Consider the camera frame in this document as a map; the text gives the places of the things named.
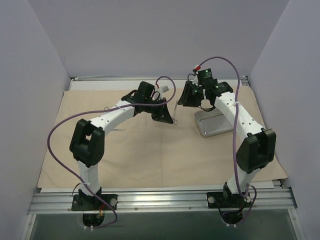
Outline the stainless steel instrument tray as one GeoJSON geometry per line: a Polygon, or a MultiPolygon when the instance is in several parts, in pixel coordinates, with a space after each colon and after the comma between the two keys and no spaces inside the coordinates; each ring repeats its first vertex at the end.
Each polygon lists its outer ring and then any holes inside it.
{"type": "Polygon", "coordinates": [[[211,138],[233,131],[232,124],[219,110],[197,111],[194,114],[194,122],[203,138],[211,138]]]}

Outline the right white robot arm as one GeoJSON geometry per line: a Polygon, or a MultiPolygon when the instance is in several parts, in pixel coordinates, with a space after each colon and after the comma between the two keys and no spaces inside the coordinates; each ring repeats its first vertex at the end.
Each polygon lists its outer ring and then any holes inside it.
{"type": "Polygon", "coordinates": [[[234,206],[240,196],[246,198],[249,185],[256,174],[274,159],[276,133],[259,124],[239,102],[239,88],[233,89],[227,82],[218,82],[211,69],[196,67],[188,79],[178,105],[199,108],[208,100],[212,109],[218,109],[233,127],[232,157],[233,176],[225,183],[223,203],[234,206]]]}

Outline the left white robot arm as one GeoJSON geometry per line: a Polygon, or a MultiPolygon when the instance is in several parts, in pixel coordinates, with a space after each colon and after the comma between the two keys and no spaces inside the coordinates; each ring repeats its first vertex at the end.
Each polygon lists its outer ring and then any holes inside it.
{"type": "Polygon", "coordinates": [[[98,163],[105,153],[105,137],[124,121],[140,113],[151,114],[153,121],[173,124],[167,99],[163,96],[168,86],[142,81],[138,89],[123,96],[108,112],[90,120],[80,119],[75,126],[69,150],[77,161],[83,179],[79,194],[83,204],[95,210],[101,203],[98,163]]]}

